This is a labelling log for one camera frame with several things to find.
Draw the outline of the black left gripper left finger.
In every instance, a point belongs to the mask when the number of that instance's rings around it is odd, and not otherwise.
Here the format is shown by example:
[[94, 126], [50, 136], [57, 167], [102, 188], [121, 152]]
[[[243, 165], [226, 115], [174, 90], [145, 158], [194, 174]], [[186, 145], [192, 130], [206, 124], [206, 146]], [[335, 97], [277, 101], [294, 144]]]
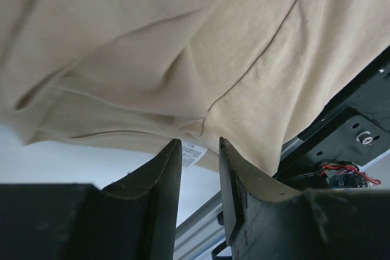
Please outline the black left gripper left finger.
[[90, 189], [71, 238], [72, 259], [172, 259], [182, 142], [101, 190]]

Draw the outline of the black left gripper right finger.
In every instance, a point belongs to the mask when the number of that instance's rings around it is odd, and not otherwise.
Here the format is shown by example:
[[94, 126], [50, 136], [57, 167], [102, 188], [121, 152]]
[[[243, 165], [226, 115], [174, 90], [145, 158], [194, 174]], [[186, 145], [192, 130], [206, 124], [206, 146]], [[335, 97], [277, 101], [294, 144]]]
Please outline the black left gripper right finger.
[[225, 240], [233, 259], [328, 259], [307, 198], [219, 140]]

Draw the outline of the beige t-shirt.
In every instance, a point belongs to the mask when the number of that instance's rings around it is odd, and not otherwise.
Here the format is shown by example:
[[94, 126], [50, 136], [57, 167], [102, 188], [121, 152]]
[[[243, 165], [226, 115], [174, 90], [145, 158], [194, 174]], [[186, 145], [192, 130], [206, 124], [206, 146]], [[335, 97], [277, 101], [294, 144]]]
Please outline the beige t-shirt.
[[389, 46], [389, 0], [1, 0], [1, 122], [23, 144], [157, 153], [220, 137], [269, 175]]

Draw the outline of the aluminium frame rail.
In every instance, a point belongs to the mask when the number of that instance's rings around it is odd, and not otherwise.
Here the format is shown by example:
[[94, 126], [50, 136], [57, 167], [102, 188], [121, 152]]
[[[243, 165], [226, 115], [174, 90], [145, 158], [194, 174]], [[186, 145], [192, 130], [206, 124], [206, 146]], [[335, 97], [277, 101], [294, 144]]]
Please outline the aluminium frame rail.
[[197, 259], [217, 243], [228, 246], [225, 240], [221, 190], [179, 225], [174, 259]]

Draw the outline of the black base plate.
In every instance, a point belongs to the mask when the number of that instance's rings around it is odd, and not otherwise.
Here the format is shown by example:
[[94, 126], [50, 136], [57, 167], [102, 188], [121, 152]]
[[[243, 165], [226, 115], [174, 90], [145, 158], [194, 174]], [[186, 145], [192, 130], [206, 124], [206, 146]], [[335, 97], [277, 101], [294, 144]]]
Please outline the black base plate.
[[389, 49], [366, 66], [303, 132], [282, 148], [274, 178], [289, 186], [329, 186], [363, 169], [389, 150]]

